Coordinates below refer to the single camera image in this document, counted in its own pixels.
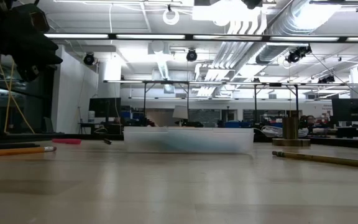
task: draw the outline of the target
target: computer monitor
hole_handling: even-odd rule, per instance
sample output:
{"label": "computer monitor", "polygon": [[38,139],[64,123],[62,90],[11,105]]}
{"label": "computer monitor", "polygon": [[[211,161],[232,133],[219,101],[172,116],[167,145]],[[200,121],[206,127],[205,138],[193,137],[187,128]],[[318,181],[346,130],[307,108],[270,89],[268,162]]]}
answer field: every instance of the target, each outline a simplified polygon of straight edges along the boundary
{"label": "computer monitor", "polygon": [[332,99],[336,121],[358,121],[358,99]]}
{"label": "computer monitor", "polygon": [[121,112],[121,98],[91,98],[89,110],[94,111],[95,118],[117,118]]}

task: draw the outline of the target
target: yellow pencil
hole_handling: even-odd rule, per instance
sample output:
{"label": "yellow pencil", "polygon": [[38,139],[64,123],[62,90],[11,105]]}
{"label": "yellow pencil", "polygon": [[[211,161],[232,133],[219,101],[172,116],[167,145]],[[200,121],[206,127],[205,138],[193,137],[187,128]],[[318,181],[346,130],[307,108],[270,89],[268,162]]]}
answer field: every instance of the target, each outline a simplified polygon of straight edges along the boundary
{"label": "yellow pencil", "polygon": [[299,153],[292,153],[292,152],[277,152],[277,151],[273,151],[272,154],[274,156],[291,158],[291,159],[302,159],[307,161],[327,162],[332,164],[358,167],[358,159],[345,159],[345,158],[338,158],[338,157],[316,156],[316,155],[299,154]]}
{"label": "yellow pencil", "polygon": [[56,151],[56,147],[30,147],[22,149],[0,149],[0,156],[18,155],[18,154],[29,154],[29,153],[40,153],[40,152],[52,152]]}

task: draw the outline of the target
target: desk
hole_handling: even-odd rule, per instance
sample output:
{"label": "desk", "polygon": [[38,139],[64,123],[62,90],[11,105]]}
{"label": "desk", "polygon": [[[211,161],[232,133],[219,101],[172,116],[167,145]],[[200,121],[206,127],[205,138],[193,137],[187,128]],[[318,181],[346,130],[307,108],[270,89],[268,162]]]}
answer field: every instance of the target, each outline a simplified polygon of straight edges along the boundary
{"label": "desk", "polygon": [[358,137],[358,127],[337,128],[337,138],[353,138]]}

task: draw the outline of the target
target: yellow rope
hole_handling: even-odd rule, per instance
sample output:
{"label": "yellow rope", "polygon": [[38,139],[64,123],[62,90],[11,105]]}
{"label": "yellow rope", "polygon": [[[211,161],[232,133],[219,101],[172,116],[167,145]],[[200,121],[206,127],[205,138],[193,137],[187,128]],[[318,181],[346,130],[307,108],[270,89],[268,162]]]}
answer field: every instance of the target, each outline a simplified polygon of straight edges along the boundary
{"label": "yellow rope", "polygon": [[[8,91],[10,91],[12,89],[12,79],[13,79],[13,68],[15,66],[15,63],[12,63],[12,68],[11,68],[11,79],[9,80],[9,88]],[[8,97],[7,99],[7,106],[6,106],[6,115],[5,115],[5,128],[4,128],[4,132],[6,133],[6,127],[7,127],[7,117],[9,116],[9,106],[11,105],[11,97]]]}
{"label": "yellow rope", "polygon": [[35,134],[34,130],[31,128],[30,124],[29,124],[29,123],[27,122],[27,120],[25,119],[24,114],[22,113],[22,110],[20,110],[20,107],[19,107],[19,105],[17,104],[15,98],[12,96],[11,89],[9,88],[9,85],[7,84],[6,77],[5,77],[5,73],[4,73],[4,70],[2,69],[1,62],[0,62],[0,70],[1,70],[2,76],[4,77],[4,82],[5,82],[6,88],[8,89],[9,97],[12,98],[13,102],[14,102],[15,105],[16,105],[17,110],[18,110],[19,113],[22,115],[22,118],[23,118],[24,122],[25,122],[25,123],[27,124],[27,126],[30,128],[30,130],[32,131],[32,133]]}

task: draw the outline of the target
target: spotlight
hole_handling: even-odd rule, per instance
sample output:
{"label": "spotlight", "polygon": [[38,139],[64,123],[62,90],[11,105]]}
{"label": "spotlight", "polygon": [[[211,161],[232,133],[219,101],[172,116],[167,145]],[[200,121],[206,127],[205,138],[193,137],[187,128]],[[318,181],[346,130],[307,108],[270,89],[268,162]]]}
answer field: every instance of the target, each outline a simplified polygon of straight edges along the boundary
{"label": "spotlight", "polygon": [[194,62],[197,60],[197,53],[195,49],[189,49],[189,52],[187,53],[186,59],[188,62]]}
{"label": "spotlight", "polygon": [[328,76],[326,79],[327,79],[327,82],[330,82],[330,83],[335,82],[335,78],[333,75]]}
{"label": "spotlight", "polygon": [[86,56],[84,58],[84,64],[85,65],[94,65],[96,63],[96,60],[94,59],[94,53],[93,52],[88,52],[86,53]]}
{"label": "spotlight", "polygon": [[297,47],[295,50],[291,50],[290,54],[286,57],[286,61],[289,63],[295,63],[311,53],[310,45],[307,47]]}
{"label": "spotlight", "polygon": [[328,83],[326,78],[319,79],[317,83]]}
{"label": "spotlight", "polygon": [[248,9],[255,9],[255,7],[261,5],[262,0],[242,0],[247,5]]}

